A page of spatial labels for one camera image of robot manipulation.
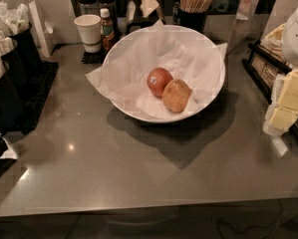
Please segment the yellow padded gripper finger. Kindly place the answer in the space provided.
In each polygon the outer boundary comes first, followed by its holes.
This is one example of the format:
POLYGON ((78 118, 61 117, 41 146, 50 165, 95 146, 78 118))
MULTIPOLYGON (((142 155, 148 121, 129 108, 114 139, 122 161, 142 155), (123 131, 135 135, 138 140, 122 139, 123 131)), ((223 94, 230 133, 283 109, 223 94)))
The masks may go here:
POLYGON ((278 74, 272 88, 271 104, 264 118, 263 131, 280 136, 298 120, 298 68, 278 74))

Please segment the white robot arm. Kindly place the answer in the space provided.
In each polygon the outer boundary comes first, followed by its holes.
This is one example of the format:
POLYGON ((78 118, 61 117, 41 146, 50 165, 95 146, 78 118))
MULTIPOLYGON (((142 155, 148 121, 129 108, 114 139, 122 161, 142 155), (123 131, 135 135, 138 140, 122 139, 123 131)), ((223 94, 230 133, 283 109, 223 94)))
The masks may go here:
POLYGON ((286 23, 266 35, 261 44, 291 66, 290 73, 278 74, 274 81, 272 103, 263 125, 265 133, 280 136, 298 120, 298 8, 286 23))

